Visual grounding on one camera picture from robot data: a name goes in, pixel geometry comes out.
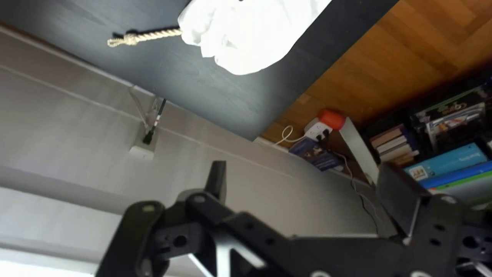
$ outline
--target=bookshelf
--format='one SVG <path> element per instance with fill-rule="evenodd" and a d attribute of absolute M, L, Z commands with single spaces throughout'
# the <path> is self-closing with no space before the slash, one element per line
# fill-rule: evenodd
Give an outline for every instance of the bookshelf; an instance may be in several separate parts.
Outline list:
<path fill-rule="evenodd" d="M 394 163 L 436 193 L 492 201 L 492 69 L 362 127 L 379 163 Z"/>

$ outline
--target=bolt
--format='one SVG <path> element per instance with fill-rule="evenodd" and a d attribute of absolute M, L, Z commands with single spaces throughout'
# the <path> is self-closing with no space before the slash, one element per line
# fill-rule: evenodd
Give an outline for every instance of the bolt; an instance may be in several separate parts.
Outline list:
<path fill-rule="evenodd" d="M 314 270 L 311 277 L 330 277 L 330 274 L 325 270 Z"/>
<path fill-rule="evenodd" d="M 207 198 L 205 198 L 205 195 L 194 195 L 193 201 L 196 201 L 196 203 L 205 203 Z"/>
<path fill-rule="evenodd" d="M 429 275 L 428 272 L 423 272 L 423 270 L 414 270 L 411 274 L 411 277 L 433 277 L 433 275 Z"/>
<path fill-rule="evenodd" d="M 154 210 L 156 210 L 156 206 L 153 206 L 153 204 L 145 204 L 145 206 L 142 207 L 142 210 L 143 210 L 143 212 L 154 212 Z"/>
<path fill-rule="evenodd" d="M 413 241 L 413 238 L 411 238 L 411 237 L 406 237 L 406 238 L 403 238 L 402 241 L 403 241 L 403 244 L 409 246 L 411 241 Z"/>

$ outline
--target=book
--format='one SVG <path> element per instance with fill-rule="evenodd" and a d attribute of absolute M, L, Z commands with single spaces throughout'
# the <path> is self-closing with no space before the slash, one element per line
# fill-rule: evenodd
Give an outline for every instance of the book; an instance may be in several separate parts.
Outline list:
<path fill-rule="evenodd" d="M 454 181 L 459 181 L 459 180 L 463 180 L 463 178 L 468 178 L 473 175 L 479 175 L 479 173 L 483 173 L 488 170 L 492 170 L 492 161 L 479 163 L 479 164 L 474 164 L 474 166 L 469 166 L 469 167 L 465 167 L 460 170 L 443 173 L 443 175 L 439 175 L 434 178 L 426 178 L 426 180 L 420 181 L 420 184 L 425 187 L 439 187 L 439 186 L 454 183 Z"/>
<path fill-rule="evenodd" d="M 459 170 L 477 163 L 488 161 L 488 157 L 477 146 L 469 143 L 462 147 L 443 152 L 417 164 L 405 167 L 405 170 L 417 181 Z"/>
<path fill-rule="evenodd" d="M 396 138 L 393 138 L 393 140 L 380 144 L 380 146 L 377 147 L 377 150 L 379 150 L 379 153 L 383 153 L 383 152 L 388 152 L 388 150 L 391 150 L 391 149 L 394 149 L 394 147 L 397 147 L 397 146 L 400 146 L 400 144 L 403 144 L 403 143 L 406 143 L 406 141 L 408 141 L 408 138 L 406 138 L 405 135 L 400 135 L 400 137 L 396 137 Z"/>
<path fill-rule="evenodd" d="M 492 170 L 431 189 L 434 193 L 449 193 L 466 204 L 492 200 Z"/>
<path fill-rule="evenodd" d="M 479 86 L 454 97 L 449 97 L 437 104 L 428 106 L 413 115 L 417 124 L 426 124 L 436 118 L 454 113 L 457 110 L 466 109 L 473 104 L 483 101 L 485 90 Z"/>
<path fill-rule="evenodd" d="M 402 157 L 402 155 L 406 155 L 406 153 L 411 153 L 411 152 L 413 152 L 413 147 L 411 147 L 411 144 L 406 143 L 406 144 L 402 144 L 402 146 L 393 149 L 393 150 L 389 150 L 386 153 L 382 153 L 380 158 L 385 163 L 385 161 L 391 161 L 391 160 L 397 158 L 397 157 Z"/>
<path fill-rule="evenodd" d="M 416 155 L 419 155 L 419 150 L 409 152 L 406 155 L 400 155 L 394 160 L 391 160 L 391 163 L 397 164 L 397 166 L 405 166 L 408 163 L 413 163 L 416 160 Z"/>
<path fill-rule="evenodd" d="M 326 149 L 320 147 L 319 143 L 310 137 L 296 143 L 290 152 L 305 158 L 311 164 L 317 166 L 320 170 L 342 164 L 340 158 L 330 153 Z"/>
<path fill-rule="evenodd" d="M 383 144 L 383 143 L 402 135 L 402 127 L 403 127 L 403 124 L 399 124 L 399 126 L 394 126 L 394 127 L 391 127 L 391 129 L 373 137 L 371 138 L 371 144 L 374 147 L 379 147 L 380 144 Z"/>

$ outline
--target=twisted rope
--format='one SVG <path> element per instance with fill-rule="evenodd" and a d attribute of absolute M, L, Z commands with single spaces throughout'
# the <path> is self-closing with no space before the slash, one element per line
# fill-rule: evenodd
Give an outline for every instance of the twisted rope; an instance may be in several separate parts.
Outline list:
<path fill-rule="evenodd" d="M 108 46 L 110 47 L 116 47 L 120 44 L 136 46 L 142 41 L 160 40 L 160 38 L 179 37 L 179 35 L 182 35 L 180 29 L 162 29 L 162 30 L 143 32 L 143 33 L 130 32 L 130 33 L 125 33 L 124 37 L 119 37 L 119 38 L 110 38 Z"/>

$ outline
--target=black metal bracket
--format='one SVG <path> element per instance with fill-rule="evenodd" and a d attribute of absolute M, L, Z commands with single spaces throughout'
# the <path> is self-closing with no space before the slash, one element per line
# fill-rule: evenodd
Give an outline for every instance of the black metal bracket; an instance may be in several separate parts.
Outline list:
<path fill-rule="evenodd" d="M 133 204 L 97 277 L 163 275 L 170 258 L 193 254 L 219 277 L 474 275 L 491 266 L 492 221 L 448 195 L 431 195 L 397 167 L 385 164 L 379 197 L 400 234 L 393 238 L 286 238 L 220 200 L 225 161 L 214 161 L 207 189 L 185 192 L 165 209 Z"/>

